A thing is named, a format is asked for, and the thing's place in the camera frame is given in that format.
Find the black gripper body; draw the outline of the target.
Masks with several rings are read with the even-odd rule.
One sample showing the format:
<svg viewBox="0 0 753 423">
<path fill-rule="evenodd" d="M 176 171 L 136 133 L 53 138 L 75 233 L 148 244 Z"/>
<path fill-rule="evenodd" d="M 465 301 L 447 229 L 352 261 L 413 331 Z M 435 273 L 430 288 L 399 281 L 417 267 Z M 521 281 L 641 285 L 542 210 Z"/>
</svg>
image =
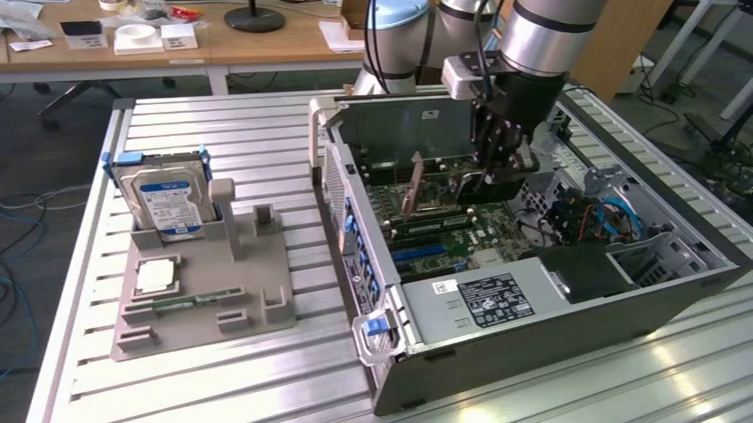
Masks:
<svg viewBox="0 0 753 423">
<path fill-rule="evenodd" d="M 541 77 L 526 72 L 506 72 L 495 76 L 490 111 L 530 135 L 546 119 L 569 73 Z"/>
</svg>

